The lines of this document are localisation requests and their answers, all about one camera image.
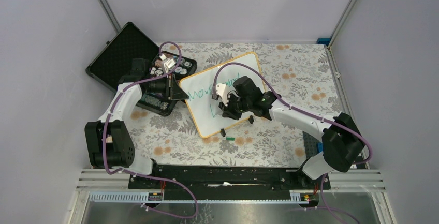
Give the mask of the yellow framed whiteboard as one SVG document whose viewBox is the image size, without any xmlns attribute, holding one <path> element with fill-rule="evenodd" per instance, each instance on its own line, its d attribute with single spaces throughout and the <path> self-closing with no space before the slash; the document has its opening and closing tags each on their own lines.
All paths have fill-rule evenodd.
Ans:
<svg viewBox="0 0 439 224">
<path fill-rule="evenodd" d="M 252 79 L 264 92 L 266 89 L 260 73 L 258 57 L 250 52 L 180 81 L 179 86 L 188 95 L 185 102 L 201 138 L 208 138 L 249 119 L 251 112 L 243 113 L 238 120 L 222 117 L 219 104 L 226 105 L 227 97 L 237 93 L 233 83 L 243 76 Z"/>
</svg>

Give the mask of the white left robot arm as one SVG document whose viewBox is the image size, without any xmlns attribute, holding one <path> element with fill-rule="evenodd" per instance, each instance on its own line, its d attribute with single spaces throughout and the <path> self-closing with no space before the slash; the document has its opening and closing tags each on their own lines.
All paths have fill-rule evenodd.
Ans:
<svg viewBox="0 0 439 224">
<path fill-rule="evenodd" d="M 126 127 L 134 107 L 144 93 L 158 93 L 169 100 L 188 99 L 178 86 L 174 72 L 181 72 L 182 57 L 167 57 L 161 54 L 156 59 L 159 67 L 145 59 L 133 60 L 131 70 L 119 80 L 117 92 L 105 113 L 95 122 L 85 126 L 85 138 L 92 166 L 104 168 L 108 174 L 128 171 L 141 174 L 141 182 L 147 188 L 160 183 L 160 173 L 153 170 L 153 160 L 136 155 L 131 136 Z"/>
</svg>

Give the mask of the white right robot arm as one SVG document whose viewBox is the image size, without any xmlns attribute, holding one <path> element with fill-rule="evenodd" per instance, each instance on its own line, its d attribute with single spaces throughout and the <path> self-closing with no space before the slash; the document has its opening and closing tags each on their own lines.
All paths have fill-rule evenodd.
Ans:
<svg viewBox="0 0 439 224">
<path fill-rule="evenodd" d="M 270 121 L 292 125 L 311 135 L 323 145 L 323 150 L 307 159 L 297 174 L 299 186 L 311 188 L 317 179 L 329 172 L 347 172 L 363 150 L 365 143 L 352 117 L 346 113 L 338 116 L 321 116 L 288 104 L 275 92 L 262 92 L 252 79 L 240 77 L 233 89 L 218 83 L 213 99 L 220 99 L 222 117 L 239 120 L 244 113 L 252 113 Z"/>
</svg>

